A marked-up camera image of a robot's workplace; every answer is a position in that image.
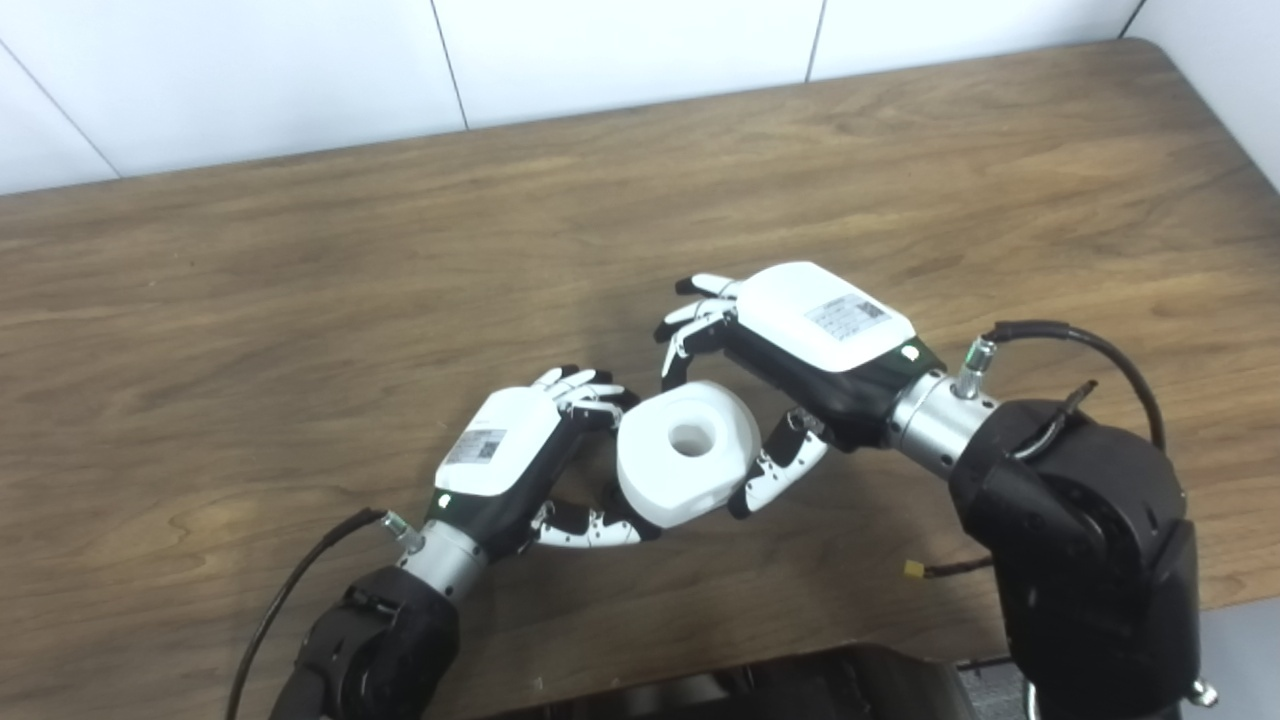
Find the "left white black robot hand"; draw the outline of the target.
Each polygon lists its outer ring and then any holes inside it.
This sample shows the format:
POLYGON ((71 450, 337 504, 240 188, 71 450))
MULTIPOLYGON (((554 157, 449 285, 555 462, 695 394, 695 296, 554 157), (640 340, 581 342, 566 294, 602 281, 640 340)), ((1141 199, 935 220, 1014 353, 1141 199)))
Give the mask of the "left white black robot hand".
POLYGON ((637 404, 609 372, 576 365, 490 393, 438 466, 426 521, 466 536, 488 562, 535 543, 593 548, 660 538, 662 529, 628 505, 596 509, 552 497, 582 438, 616 436, 637 404))

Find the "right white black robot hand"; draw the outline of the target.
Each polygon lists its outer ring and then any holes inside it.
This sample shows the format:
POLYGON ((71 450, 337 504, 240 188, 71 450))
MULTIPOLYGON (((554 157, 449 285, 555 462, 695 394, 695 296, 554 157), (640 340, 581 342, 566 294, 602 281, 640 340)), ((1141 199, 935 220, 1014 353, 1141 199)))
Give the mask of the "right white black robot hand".
POLYGON ((675 290, 689 304, 653 333, 666 347, 662 389, 685 384, 695 357, 723 354, 792 401, 727 500, 737 519, 772 503, 829 450, 886 447, 906 392, 945 369, 905 315, 815 263, 745 279, 698 273, 675 290))

